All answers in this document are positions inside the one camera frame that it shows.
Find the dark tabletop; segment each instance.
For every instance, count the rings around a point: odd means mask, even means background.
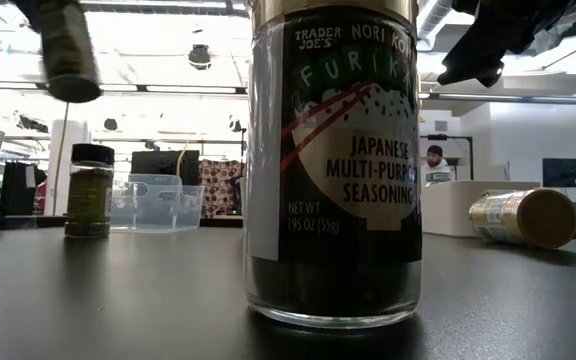
[[[415,317],[313,332],[247,309],[240,229],[62,233],[0,233],[0,359],[576,360],[576,241],[532,252],[426,236]]]

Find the white pillar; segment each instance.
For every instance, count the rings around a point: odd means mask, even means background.
[[[46,181],[48,188],[46,189],[44,215],[61,216],[66,213],[72,146],[91,141],[92,133],[88,128],[87,121],[68,120],[65,131],[64,120],[53,122],[50,133],[50,160],[48,162],[48,180]]]

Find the trader joe's label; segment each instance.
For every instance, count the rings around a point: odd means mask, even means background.
[[[283,41],[280,259],[419,260],[413,39],[335,7],[288,16]]]

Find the man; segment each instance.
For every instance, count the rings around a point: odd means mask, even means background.
[[[421,181],[423,184],[428,182],[428,175],[434,173],[448,174],[449,179],[455,180],[452,170],[444,160],[444,149],[438,145],[432,145],[426,152],[426,163],[421,166]]]

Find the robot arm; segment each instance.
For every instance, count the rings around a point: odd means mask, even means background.
[[[507,51],[519,54],[549,30],[576,0],[453,0],[456,11],[475,16],[475,21],[446,55],[442,85],[477,79],[491,87],[501,78]]]

